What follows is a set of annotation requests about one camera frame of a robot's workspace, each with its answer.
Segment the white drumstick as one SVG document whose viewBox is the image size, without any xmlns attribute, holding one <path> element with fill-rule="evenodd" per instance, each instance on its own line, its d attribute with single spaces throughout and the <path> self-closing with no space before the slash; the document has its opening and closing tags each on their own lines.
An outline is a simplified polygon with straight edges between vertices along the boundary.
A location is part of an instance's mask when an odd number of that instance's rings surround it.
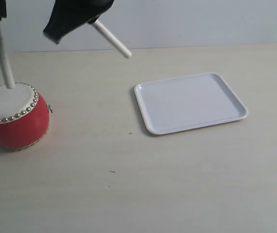
<svg viewBox="0 0 277 233">
<path fill-rule="evenodd" d="M 12 69 L 10 66 L 9 58 L 4 46 L 4 40 L 3 40 L 1 30 L 0 30 L 0 68 L 1 68 L 2 77 L 6 88 L 8 89 L 15 88 L 15 81 L 14 81 Z"/>
<path fill-rule="evenodd" d="M 129 59 L 132 56 L 131 51 L 115 35 L 104 26 L 99 20 L 96 20 L 91 26 L 99 32 L 123 57 Z"/>
</svg>

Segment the white plastic tray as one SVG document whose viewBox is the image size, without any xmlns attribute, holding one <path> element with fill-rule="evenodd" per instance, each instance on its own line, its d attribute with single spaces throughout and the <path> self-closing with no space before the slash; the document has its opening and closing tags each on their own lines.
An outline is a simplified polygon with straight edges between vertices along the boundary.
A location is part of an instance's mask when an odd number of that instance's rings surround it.
<svg viewBox="0 0 277 233">
<path fill-rule="evenodd" d="M 153 135 L 226 124 L 249 114 L 223 77 L 213 72 L 140 83 L 134 94 Z"/>
</svg>

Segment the red small drum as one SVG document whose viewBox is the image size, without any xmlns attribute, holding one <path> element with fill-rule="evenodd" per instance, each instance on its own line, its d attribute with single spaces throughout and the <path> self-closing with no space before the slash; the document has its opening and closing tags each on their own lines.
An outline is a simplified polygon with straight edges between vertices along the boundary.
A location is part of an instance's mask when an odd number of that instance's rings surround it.
<svg viewBox="0 0 277 233">
<path fill-rule="evenodd" d="M 51 113 L 51 106 L 35 87 L 0 85 L 0 148 L 22 150 L 34 145 L 48 131 Z"/>
</svg>

